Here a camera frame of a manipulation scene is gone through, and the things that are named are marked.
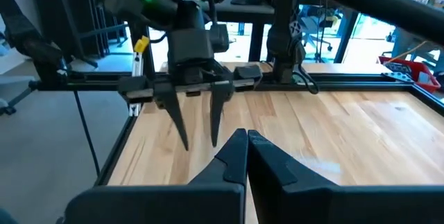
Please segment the metal rod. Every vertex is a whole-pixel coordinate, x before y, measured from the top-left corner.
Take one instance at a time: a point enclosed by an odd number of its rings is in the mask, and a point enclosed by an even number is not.
[[[394,82],[381,74],[310,74],[316,82]]]
[[[251,30],[249,62],[258,62],[261,60],[262,39],[264,37],[264,24],[253,23]]]
[[[85,71],[85,72],[78,72],[79,74],[82,74],[84,76],[97,76],[97,77],[109,77],[109,76],[131,76],[131,72],[129,71]]]
[[[397,83],[397,82],[318,82],[319,89],[324,92],[337,91],[337,92],[383,92],[383,91],[405,91],[410,88],[410,84]],[[256,86],[255,91],[267,92],[298,92],[307,91],[305,85],[296,84],[273,84],[273,83],[260,83]]]
[[[93,5],[92,0],[88,0],[89,9],[91,10],[91,20],[92,20],[92,26],[94,27],[94,30],[97,30],[99,28],[97,25],[99,24],[99,19],[97,17],[97,14],[95,13],[95,8]],[[102,54],[103,50],[101,50],[99,46],[99,41],[102,41],[101,36],[95,35],[96,39],[96,49],[97,53]]]
[[[130,27],[130,34],[131,34],[131,42],[133,46],[136,45],[137,41],[142,38],[142,36],[150,37],[150,33],[148,30],[148,27],[146,27],[143,24],[138,24],[136,22],[128,22]],[[154,80],[155,78],[155,70],[154,70],[154,61],[153,61],[153,52],[151,50],[151,45],[149,44],[146,50],[144,51],[143,55],[143,67],[142,67],[142,73],[145,75],[148,79]]]
[[[118,89],[117,82],[104,83],[100,81],[96,82],[83,82],[83,83],[68,83],[66,85],[36,85],[36,89],[42,92],[115,92]]]
[[[245,23],[238,23],[237,34],[240,36],[244,36],[245,33]]]
[[[344,17],[342,20],[345,20],[344,33],[341,36],[341,42],[338,47],[338,51],[336,52],[336,56],[334,57],[335,63],[342,63],[344,60],[345,51],[347,51],[348,42],[353,34],[353,29],[355,29],[355,24],[358,18],[358,12],[353,11],[351,9],[346,9],[348,12],[344,12]]]
[[[133,57],[133,77],[143,76],[144,59],[142,53],[134,53]],[[130,117],[138,117],[142,109],[141,103],[131,103],[128,107]]]
[[[88,126],[86,124],[85,115],[83,114],[82,104],[80,98],[78,97],[78,92],[74,91],[74,96],[76,97],[76,104],[78,108],[78,113],[80,114],[80,120],[82,121],[83,130],[85,131],[86,140],[88,141],[89,149],[91,150],[92,160],[94,161],[94,167],[96,168],[97,176],[100,174],[99,162],[97,162],[96,151],[92,145],[91,136],[89,135]]]
[[[76,22],[74,21],[74,17],[71,11],[71,6],[69,5],[69,0],[62,0],[63,8],[65,9],[65,14],[68,19],[68,25],[71,29],[72,35],[74,37],[74,44],[76,45],[77,55],[76,58],[82,59],[85,58],[85,53],[83,52],[82,43],[80,42],[79,33],[77,31]]]
[[[95,2],[93,2],[94,4],[94,8],[95,8],[95,13],[98,16],[98,23],[99,23],[99,28],[106,28],[106,17],[103,11],[102,7],[97,7],[95,6]],[[109,55],[109,45],[110,43],[108,42],[108,34],[107,33],[102,33],[99,36],[101,36],[101,46],[103,47],[103,52],[104,52],[104,56]]]

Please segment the parallel jaw gripper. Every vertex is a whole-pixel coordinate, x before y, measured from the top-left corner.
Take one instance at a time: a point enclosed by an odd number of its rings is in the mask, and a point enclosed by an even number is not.
[[[213,147],[216,147],[223,104],[231,99],[235,91],[254,89],[261,80],[262,73],[257,65],[237,67],[231,72],[217,62],[210,64],[205,70],[206,74],[209,74],[208,70],[212,71],[210,77],[204,77],[201,83],[188,85],[175,85],[174,81],[177,80],[171,79],[170,74],[156,74],[154,81],[149,81],[145,76],[122,78],[119,81],[119,93],[128,103],[154,101],[159,109],[166,110],[178,129],[185,150],[188,150],[188,136],[177,93],[186,92],[187,96],[200,96],[201,91],[211,91],[211,142]]]

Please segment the black bracket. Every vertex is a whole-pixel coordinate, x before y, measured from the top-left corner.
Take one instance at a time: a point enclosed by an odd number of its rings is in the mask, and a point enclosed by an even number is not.
[[[404,83],[414,83],[415,81],[413,81],[413,79],[407,75],[404,74],[402,72],[384,72],[382,73],[383,76],[389,77],[389,78],[393,78],[397,81],[401,81]]]
[[[248,80],[253,79],[254,83],[251,86],[237,87],[236,92],[244,92],[254,90],[262,80],[262,71],[259,65],[249,65],[246,67],[236,67],[233,72],[234,80]]]

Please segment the office chair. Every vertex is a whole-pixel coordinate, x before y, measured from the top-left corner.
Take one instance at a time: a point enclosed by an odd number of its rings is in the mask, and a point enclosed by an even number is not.
[[[302,10],[299,12],[298,22],[304,33],[302,37],[302,43],[304,46],[310,44],[316,48],[314,41],[322,42],[328,44],[327,50],[331,51],[333,47],[330,42],[318,37],[313,37],[311,34],[322,32],[323,28],[331,28],[340,18],[341,16],[339,16],[333,8],[325,10],[324,7],[320,6],[303,6]]]

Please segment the wood grain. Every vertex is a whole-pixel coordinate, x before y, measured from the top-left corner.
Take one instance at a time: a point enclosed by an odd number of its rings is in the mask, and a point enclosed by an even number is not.
[[[444,183],[444,118],[406,92],[238,93],[224,106],[216,148],[210,94],[179,97],[189,152],[168,114],[146,106],[110,185],[187,184],[237,128],[258,130],[337,184]],[[249,188],[246,220],[257,222]]]

